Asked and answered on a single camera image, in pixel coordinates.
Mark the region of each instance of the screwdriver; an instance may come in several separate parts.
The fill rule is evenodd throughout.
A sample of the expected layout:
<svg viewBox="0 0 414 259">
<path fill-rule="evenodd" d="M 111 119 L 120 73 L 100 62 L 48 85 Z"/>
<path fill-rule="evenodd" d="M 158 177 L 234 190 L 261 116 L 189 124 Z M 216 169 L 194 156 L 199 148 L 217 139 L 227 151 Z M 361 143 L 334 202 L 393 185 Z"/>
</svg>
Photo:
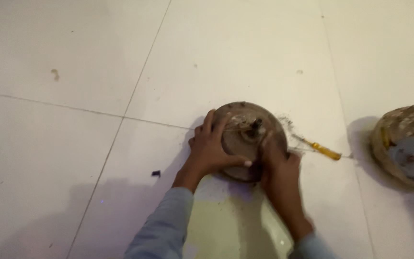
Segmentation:
<svg viewBox="0 0 414 259">
<path fill-rule="evenodd" d="M 341 154 L 340 153 L 336 153 L 335 151 L 332 151 L 324 146 L 321 146 L 319 143 L 315 143 L 315 142 L 311 142 L 308 141 L 305 138 L 302 138 L 296 134 L 292 134 L 292 136 L 294 136 L 295 138 L 297 138 L 298 140 L 308 144 L 309 146 L 311 146 L 313 149 L 319 151 L 320 153 L 324 154 L 325 156 L 330 157 L 333 160 L 339 160 L 341 158 Z"/>
</svg>

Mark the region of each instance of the black debris piece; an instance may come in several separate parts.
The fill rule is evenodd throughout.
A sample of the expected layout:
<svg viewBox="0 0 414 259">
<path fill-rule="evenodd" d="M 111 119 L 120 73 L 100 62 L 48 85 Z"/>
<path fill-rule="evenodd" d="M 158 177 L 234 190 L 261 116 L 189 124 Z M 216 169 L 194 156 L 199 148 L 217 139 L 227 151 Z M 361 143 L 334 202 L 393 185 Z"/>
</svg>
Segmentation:
<svg viewBox="0 0 414 259">
<path fill-rule="evenodd" d="M 161 177 L 161 170 L 157 170 L 157 171 L 153 171 L 152 173 L 151 173 L 151 176 L 157 176 L 157 177 Z"/>
</svg>

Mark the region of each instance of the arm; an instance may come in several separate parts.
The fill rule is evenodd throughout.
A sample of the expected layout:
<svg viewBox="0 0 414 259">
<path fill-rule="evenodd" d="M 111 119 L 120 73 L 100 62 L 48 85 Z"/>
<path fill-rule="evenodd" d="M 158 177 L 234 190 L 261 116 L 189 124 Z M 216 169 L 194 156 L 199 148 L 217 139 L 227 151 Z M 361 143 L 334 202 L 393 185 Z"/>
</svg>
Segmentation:
<svg viewBox="0 0 414 259">
<path fill-rule="evenodd" d="M 224 152 L 221 135 L 230 116 L 224 117 L 212 129 L 213 112 L 209 111 L 204 124 L 195 129 L 195 137 L 188 141 L 191 148 L 188 160 L 177 173 L 172 189 L 135 235 L 125 259 L 181 259 L 193 193 L 201 179 L 228 166 L 252 165 L 247 158 Z"/>
<path fill-rule="evenodd" d="M 262 141 L 261 153 L 264 165 L 261 187 L 295 243 L 289 259 L 337 258 L 315 234 L 305 215 L 299 191 L 300 157 L 293 153 L 284 155 L 272 134 Z"/>
</svg>

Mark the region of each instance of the hand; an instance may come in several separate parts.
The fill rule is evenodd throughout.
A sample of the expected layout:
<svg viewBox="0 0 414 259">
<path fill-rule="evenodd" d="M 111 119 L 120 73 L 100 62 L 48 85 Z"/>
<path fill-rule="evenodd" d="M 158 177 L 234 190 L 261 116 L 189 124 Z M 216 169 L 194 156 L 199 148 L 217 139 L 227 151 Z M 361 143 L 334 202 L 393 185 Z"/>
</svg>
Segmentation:
<svg viewBox="0 0 414 259">
<path fill-rule="evenodd" d="M 284 154 L 272 133 L 262 141 L 261 154 L 261 187 L 297 243 L 314 231 L 305 217 L 299 192 L 301 158 L 294 153 Z"/>
<path fill-rule="evenodd" d="M 230 166 L 252 165 L 246 157 L 228 155 L 224 152 L 221 136 L 231 115 L 221 118 L 212 128 L 214 112 L 215 110 L 209 111 L 204 124 L 194 130 L 194 138 L 188 141 L 191 154 L 178 172 L 172 187 L 186 187 L 194 193 L 199 181 L 207 174 Z"/>
</svg>

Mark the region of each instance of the round metal disc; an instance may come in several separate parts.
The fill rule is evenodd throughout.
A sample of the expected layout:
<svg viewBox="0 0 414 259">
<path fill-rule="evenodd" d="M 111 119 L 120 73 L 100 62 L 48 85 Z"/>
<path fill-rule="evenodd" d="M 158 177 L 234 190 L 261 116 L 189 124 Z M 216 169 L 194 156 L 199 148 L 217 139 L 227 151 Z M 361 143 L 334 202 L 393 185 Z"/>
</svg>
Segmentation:
<svg viewBox="0 0 414 259">
<path fill-rule="evenodd" d="M 273 131 L 283 153 L 287 153 L 287 138 L 279 120 L 266 109 L 247 102 L 233 102 L 215 111 L 213 125 L 230 112 L 232 117 L 225 126 L 222 137 L 224 151 L 230 155 L 242 155 L 253 161 L 250 168 L 230 167 L 222 171 L 241 182 L 258 182 L 261 179 L 259 145 L 267 132 Z"/>
</svg>

